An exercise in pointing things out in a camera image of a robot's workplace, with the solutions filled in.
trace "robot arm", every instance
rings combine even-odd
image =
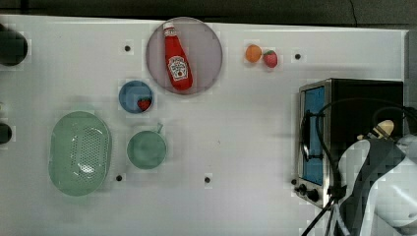
[[[338,167],[342,185],[347,186],[339,201],[340,215],[350,235],[371,235],[374,213],[402,235],[417,234],[415,136],[397,144],[359,141],[344,153]],[[337,223],[333,225],[333,235],[344,235]]]

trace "red ketchup bottle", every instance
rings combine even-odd
[[[177,90],[189,89],[193,85],[193,75],[174,25],[170,22],[163,24],[163,34],[165,35],[165,62],[169,80]]]

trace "teal mug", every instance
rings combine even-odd
[[[165,138],[160,134],[162,124],[155,131],[141,131],[128,143],[129,160],[140,169],[154,169],[166,157]]]

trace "green basket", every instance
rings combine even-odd
[[[104,181],[110,153],[111,137],[104,122],[88,112],[70,113],[53,129],[49,177],[64,194],[87,195]]]

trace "orange fruit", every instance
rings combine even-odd
[[[262,56],[262,49],[261,47],[257,45],[252,44],[246,49],[246,60],[252,63],[255,63],[259,59],[261,59],[261,56]]]

